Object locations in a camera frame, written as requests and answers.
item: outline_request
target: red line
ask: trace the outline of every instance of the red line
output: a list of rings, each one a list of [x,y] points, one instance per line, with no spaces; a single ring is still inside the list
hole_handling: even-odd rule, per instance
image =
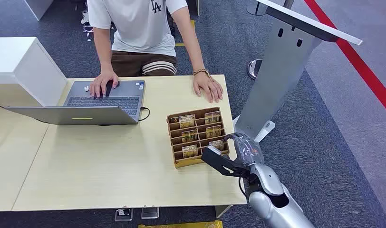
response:
[[[305,2],[321,23],[336,29],[336,26],[325,14],[325,12],[323,12],[315,0],[305,0]],[[347,57],[347,59],[350,61],[350,63],[353,65],[353,67],[356,69],[356,71],[359,73],[361,78],[365,81],[368,87],[386,108],[386,87],[380,82],[374,72],[372,72],[368,65],[362,60],[362,58],[346,40],[339,38],[336,43]]]

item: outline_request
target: person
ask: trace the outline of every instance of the person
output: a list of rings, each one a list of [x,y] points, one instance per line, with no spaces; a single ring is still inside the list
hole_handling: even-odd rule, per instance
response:
[[[193,89],[204,90],[210,103],[222,99],[222,86],[204,67],[202,52],[190,22],[185,0],[87,0],[89,23],[101,73],[91,83],[91,96],[105,94],[106,84],[124,76],[170,76],[176,74],[175,40],[171,35],[166,8],[182,35],[193,66]],[[111,21],[117,31],[111,46]]]

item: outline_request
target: table leg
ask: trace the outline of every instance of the table leg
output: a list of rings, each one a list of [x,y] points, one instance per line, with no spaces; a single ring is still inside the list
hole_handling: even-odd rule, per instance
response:
[[[215,206],[215,216],[217,217],[217,219],[219,219],[231,207],[232,207],[232,205],[219,205],[219,206]]]

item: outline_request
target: cardboard organizer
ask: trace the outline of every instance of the cardboard organizer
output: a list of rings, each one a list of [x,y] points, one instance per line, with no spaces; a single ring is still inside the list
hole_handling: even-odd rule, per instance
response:
[[[218,107],[207,108],[207,109],[177,113],[177,114],[172,114],[167,116],[166,121],[168,123],[168,132],[169,132],[169,135],[171,136],[172,156],[174,158],[174,164],[176,168],[203,163],[203,161],[201,160],[202,150],[208,147],[208,143],[216,140],[221,140],[221,139],[224,140],[225,130],[224,130],[224,124],[222,121],[222,115],[220,116],[220,121],[216,123],[205,124],[205,120],[204,120],[204,115],[206,113],[212,113],[219,110],[220,108]],[[194,115],[194,127],[187,127],[187,128],[181,129],[179,123],[171,123],[171,118],[181,117],[181,116],[186,116],[191,114]],[[221,135],[218,137],[207,139],[206,128],[212,127],[212,126],[218,126],[218,125],[221,125]],[[198,140],[182,143],[182,132],[191,131],[191,130],[197,130]],[[198,156],[183,158],[182,147],[190,146],[190,145],[197,145]],[[230,150],[228,147],[228,143],[224,141],[224,150],[222,151],[222,154],[229,154],[229,152]]]

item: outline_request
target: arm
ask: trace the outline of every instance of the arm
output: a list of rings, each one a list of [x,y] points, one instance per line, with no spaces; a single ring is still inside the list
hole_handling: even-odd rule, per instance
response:
[[[87,0],[89,23],[94,27],[94,40],[96,52],[101,63],[101,74],[91,83],[91,96],[106,93],[106,84],[113,80],[113,88],[118,84],[118,77],[113,72],[111,58],[112,50],[110,43],[110,15],[106,9],[103,0]]]
[[[172,18],[175,20],[179,32],[182,35],[184,45],[189,53],[190,61],[193,66],[193,71],[205,69],[199,41],[197,40],[196,32],[190,23],[188,8],[183,7],[178,9],[172,14]],[[201,96],[199,88],[202,88],[210,103],[212,103],[213,99],[216,102],[222,99],[222,93],[224,92],[222,86],[217,81],[209,78],[204,72],[200,72],[194,76],[193,88],[198,96]]]
[[[111,63],[112,44],[110,42],[110,30],[94,27],[94,40],[99,62],[101,63],[101,74],[91,83],[90,91],[91,96],[96,95],[99,97],[100,88],[102,88],[103,95],[106,93],[106,84],[108,81],[113,80],[113,88],[117,86],[118,76],[114,73]]]

